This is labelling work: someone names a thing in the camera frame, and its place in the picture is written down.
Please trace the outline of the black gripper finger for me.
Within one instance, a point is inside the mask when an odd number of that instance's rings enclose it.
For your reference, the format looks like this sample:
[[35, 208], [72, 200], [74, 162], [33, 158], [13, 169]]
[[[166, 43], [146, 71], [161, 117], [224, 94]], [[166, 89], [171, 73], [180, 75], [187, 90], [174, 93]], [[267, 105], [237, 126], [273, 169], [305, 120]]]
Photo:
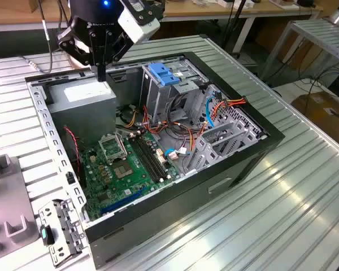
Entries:
[[57, 35], [58, 46], [78, 63], [89, 66], [96, 75], [97, 81], [102, 82], [102, 61], [95, 58], [95, 53], [79, 40], [72, 27], [67, 27]]
[[118, 62], [132, 45], [133, 41], [126, 33], [121, 32], [119, 36], [115, 36], [112, 32], [106, 32], [102, 62], [102, 81], [106, 81], [106, 67], [113, 62]]

